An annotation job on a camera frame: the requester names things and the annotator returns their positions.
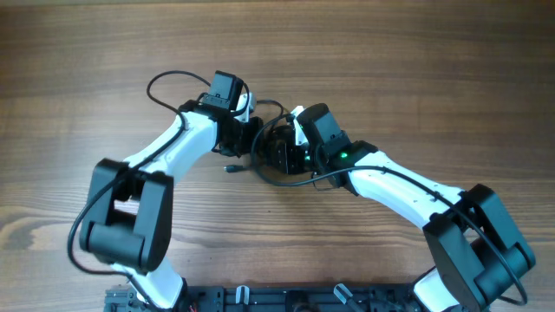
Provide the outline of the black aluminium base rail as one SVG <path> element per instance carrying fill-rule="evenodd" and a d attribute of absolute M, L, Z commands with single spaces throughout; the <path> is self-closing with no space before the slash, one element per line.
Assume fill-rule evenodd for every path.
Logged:
<path fill-rule="evenodd" d="M 190 286 L 175 311 L 417 311 L 425 306 L 408 284 L 338 285 L 303 288 L 237 288 Z"/>

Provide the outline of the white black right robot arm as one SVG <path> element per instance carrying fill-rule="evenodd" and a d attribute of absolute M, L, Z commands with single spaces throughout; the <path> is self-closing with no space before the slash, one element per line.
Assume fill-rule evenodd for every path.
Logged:
<path fill-rule="evenodd" d="M 525 305 L 520 281 L 535 255 L 491 188 L 443 185 L 395 163 L 378 147 L 351 140 L 328 106 L 296 107 L 273 120 L 258 149 L 288 175 L 372 199 L 419 228 L 434 260 L 409 288 L 408 306 L 427 311 L 486 311 L 495 301 Z"/>

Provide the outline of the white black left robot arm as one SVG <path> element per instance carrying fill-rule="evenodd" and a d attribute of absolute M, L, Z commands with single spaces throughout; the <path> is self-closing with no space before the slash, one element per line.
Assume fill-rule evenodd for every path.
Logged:
<path fill-rule="evenodd" d="M 150 311 L 192 311 L 184 277 L 166 253 L 173 223 L 174 187 L 206 153 L 240 157 L 250 149 L 262 121 L 252 117 L 256 99 L 236 75 L 215 73 L 208 91 L 179 107 L 172 125 L 123 161 L 101 160 L 88 199 L 67 242 L 70 262 L 81 271 L 74 246 L 124 276 Z"/>

